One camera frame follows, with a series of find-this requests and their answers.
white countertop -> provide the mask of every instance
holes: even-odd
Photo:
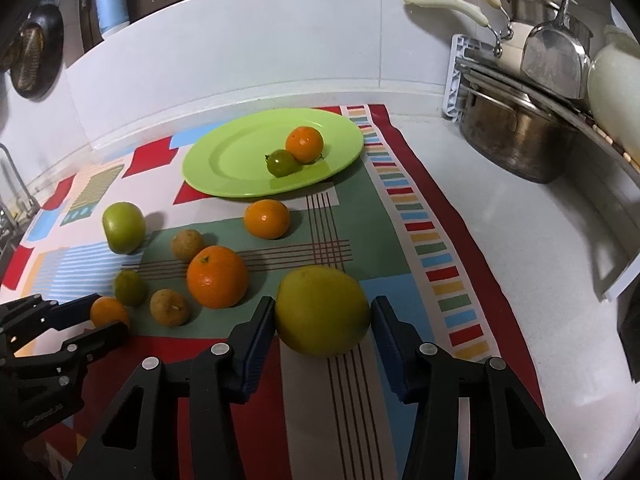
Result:
[[[599,299],[624,268],[624,251],[565,177],[548,186],[520,179],[441,118],[391,121],[464,219],[508,298],[546,415],[580,475],[604,478],[640,426],[640,386],[618,337],[618,304]]]

green cherry tomato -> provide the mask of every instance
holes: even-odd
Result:
[[[296,159],[287,150],[276,150],[267,155],[267,170],[273,176],[287,176],[300,169]]]

patterned tablecloth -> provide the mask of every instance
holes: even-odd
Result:
[[[286,272],[309,264],[344,270],[370,300],[386,295],[399,319],[456,357],[501,355],[542,406],[527,346],[500,286],[385,107],[327,110],[357,124],[365,148],[331,180],[279,197],[292,214],[290,234],[280,240],[245,231],[246,201],[214,198],[183,181],[185,154],[218,124],[131,148],[58,184],[11,262],[2,301],[36,292],[61,302],[93,292],[111,295],[123,268],[138,270],[151,292],[174,288],[191,299],[186,266],[172,257],[169,244],[185,227],[202,232],[209,244],[237,251],[251,272],[240,305],[196,308],[192,321],[179,328],[157,325],[146,306],[131,311],[135,336],[90,367],[84,409],[45,434],[60,476],[143,358],[173,362],[196,355],[248,320],[261,296],[275,295]],[[149,236],[137,254],[114,254],[107,247],[100,218],[118,201],[133,202],[146,215]],[[45,334],[23,353],[55,350],[61,337]],[[330,359],[302,356],[274,339],[257,393],[232,411],[248,480],[391,480],[404,468],[415,406],[400,404],[391,393],[369,333],[348,354]],[[186,401],[178,430],[181,478],[188,479]],[[468,441],[464,410],[460,439]],[[457,478],[465,477],[464,455],[459,453]]]

oval plate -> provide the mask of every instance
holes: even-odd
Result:
[[[265,155],[284,149],[298,126],[316,128],[324,139],[322,158],[296,173],[275,178]],[[213,196],[266,196],[320,182],[358,158],[364,137],[349,119],[312,108],[283,108],[248,115],[219,126],[196,142],[182,163],[187,183]]]

silver rivet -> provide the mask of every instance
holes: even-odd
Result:
[[[489,366],[494,370],[504,370],[507,367],[507,363],[500,357],[492,357],[489,359]]]
[[[142,361],[142,367],[145,370],[153,370],[159,364],[160,359],[158,359],[157,357],[147,357],[144,361]]]
[[[226,343],[216,343],[211,347],[211,353],[214,355],[224,355],[229,352],[229,345]]]
[[[438,347],[433,343],[422,343],[420,345],[420,353],[425,355],[436,355],[438,353]]]

